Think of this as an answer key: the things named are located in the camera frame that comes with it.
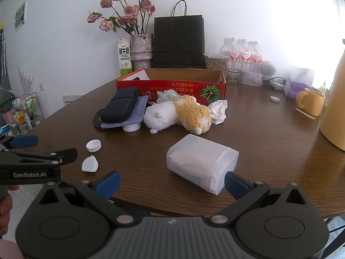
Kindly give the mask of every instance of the red and white label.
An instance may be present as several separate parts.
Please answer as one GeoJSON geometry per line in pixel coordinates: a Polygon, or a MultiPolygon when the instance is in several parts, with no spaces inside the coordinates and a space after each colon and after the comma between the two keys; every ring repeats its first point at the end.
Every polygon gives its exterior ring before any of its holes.
{"type": "Polygon", "coordinates": [[[238,51],[231,51],[229,52],[229,59],[239,61],[239,55],[240,53],[238,51]]]}
{"type": "Polygon", "coordinates": [[[251,62],[260,64],[262,62],[262,56],[260,54],[252,54],[251,62]]]}
{"type": "Polygon", "coordinates": [[[242,61],[250,62],[251,61],[251,53],[242,51],[240,58],[242,61]]]}

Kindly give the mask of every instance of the white plush toy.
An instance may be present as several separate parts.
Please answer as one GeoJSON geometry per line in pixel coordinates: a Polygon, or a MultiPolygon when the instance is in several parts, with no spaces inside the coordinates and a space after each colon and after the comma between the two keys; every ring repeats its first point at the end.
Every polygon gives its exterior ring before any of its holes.
{"type": "Polygon", "coordinates": [[[196,103],[195,97],[183,95],[172,101],[147,107],[144,123],[152,134],[177,123],[186,130],[200,135],[210,129],[211,115],[206,106],[196,103]]]}

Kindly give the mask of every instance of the black paper bag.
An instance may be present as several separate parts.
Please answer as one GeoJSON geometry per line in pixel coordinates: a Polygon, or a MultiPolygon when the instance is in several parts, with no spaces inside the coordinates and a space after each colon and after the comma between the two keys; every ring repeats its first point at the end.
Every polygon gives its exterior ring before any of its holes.
{"type": "Polygon", "coordinates": [[[156,17],[153,68],[204,68],[205,35],[202,15],[187,15],[179,1],[168,17],[156,17]],[[174,16],[179,2],[185,15],[174,16]]]}

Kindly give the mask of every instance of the finger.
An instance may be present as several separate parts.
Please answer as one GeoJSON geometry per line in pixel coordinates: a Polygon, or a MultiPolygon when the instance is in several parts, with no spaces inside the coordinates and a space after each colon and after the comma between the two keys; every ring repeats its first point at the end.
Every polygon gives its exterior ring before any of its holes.
{"type": "Polygon", "coordinates": [[[10,223],[10,212],[0,216],[0,229],[5,228],[10,223]]]}
{"type": "Polygon", "coordinates": [[[9,190],[11,191],[16,191],[18,189],[19,189],[19,185],[10,185],[10,188],[9,188],[9,190]]]}
{"type": "Polygon", "coordinates": [[[0,202],[0,216],[6,214],[12,209],[12,198],[10,194],[0,202]]]}
{"type": "Polygon", "coordinates": [[[3,235],[6,235],[8,232],[8,226],[3,227],[0,229],[0,237],[2,237],[3,235]]]}

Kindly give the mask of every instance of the gray ribbed panel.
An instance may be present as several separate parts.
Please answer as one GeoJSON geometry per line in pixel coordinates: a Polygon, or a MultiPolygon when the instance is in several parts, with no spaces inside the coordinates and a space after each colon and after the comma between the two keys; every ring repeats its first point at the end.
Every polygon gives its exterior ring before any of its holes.
{"type": "Polygon", "coordinates": [[[201,217],[144,217],[115,231],[105,248],[89,259],[253,259],[229,230],[201,217]]]}

